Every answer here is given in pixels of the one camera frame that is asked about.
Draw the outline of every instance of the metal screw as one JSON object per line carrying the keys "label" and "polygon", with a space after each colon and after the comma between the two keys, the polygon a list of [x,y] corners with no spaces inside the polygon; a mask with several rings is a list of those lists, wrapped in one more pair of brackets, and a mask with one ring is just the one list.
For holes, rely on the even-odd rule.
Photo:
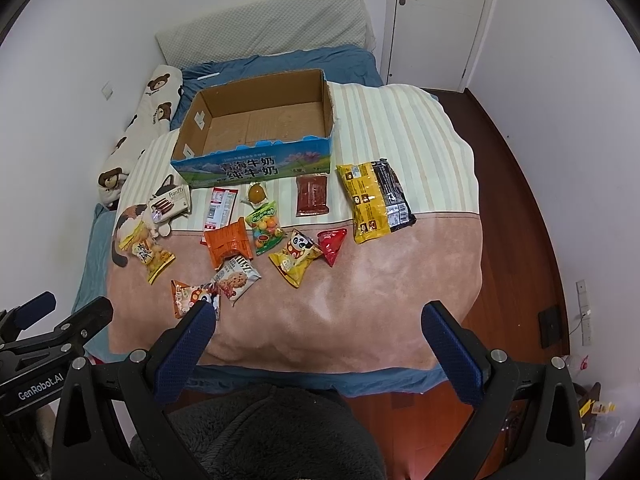
{"label": "metal screw", "polygon": [[552,357],[551,364],[558,370],[562,370],[564,368],[564,359],[558,356]]}
{"label": "metal screw", "polygon": [[500,349],[491,350],[491,359],[497,363],[503,363],[507,360],[507,352]]}
{"label": "metal screw", "polygon": [[86,359],[84,357],[76,357],[74,361],[71,363],[71,366],[74,370],[79,370],[86,364]]}
{"label": "metal screw", "polygon": [[129,354],[129,359],[131,359],[135,363],[140,363],[145,360],[146,352],[144,350],[138,349],[134,350]]}

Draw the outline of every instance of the white wall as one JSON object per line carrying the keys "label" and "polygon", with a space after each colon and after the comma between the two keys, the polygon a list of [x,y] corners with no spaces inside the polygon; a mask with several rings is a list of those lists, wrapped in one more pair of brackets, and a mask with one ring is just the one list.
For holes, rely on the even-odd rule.
{"label": "white wall", "polygon": [[605,0],[497,0],[470,89],[505,136],[551,236],[571,327],[585,279],[595,343],[581,383],[627,420],[594,443],[588,478],[640,415],[640,53]]}
{"label": "white wall", "polygon": [[[31,0],[0,46],[0,308],[43,290],[68,316],[97,202],[95,178],[162,62],[154,33],[251,0]],[[385,0],[365,0],[382,49]],[[100,93],[114,89],[110,101]]]}

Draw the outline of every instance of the open cardboard box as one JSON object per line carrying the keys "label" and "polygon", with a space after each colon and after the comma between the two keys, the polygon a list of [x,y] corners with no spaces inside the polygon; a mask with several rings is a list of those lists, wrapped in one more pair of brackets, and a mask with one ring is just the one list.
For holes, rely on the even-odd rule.
{"label": "open cardboard box", "polygon": [[329,173],[333,127],[322,70],[242,79],[196,94],[171,164],[191,187]]}

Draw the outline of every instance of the white door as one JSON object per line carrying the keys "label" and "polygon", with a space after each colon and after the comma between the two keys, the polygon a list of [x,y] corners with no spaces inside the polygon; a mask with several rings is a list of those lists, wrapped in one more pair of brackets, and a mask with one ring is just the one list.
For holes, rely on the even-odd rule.
{"label": "white door", "polygon": [[484,0],[396,0],[389,83],[458,90]]}

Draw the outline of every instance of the quilted headboard cover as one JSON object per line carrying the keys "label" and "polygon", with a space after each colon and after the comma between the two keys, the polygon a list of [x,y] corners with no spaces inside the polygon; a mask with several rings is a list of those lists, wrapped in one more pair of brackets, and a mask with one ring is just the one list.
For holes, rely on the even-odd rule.
{"label": "quilted headboard cover", "polygon": [[166,62],[178,68],[323,46],[375,46],[364,0],[261,0],[217,10],[156,39]]}

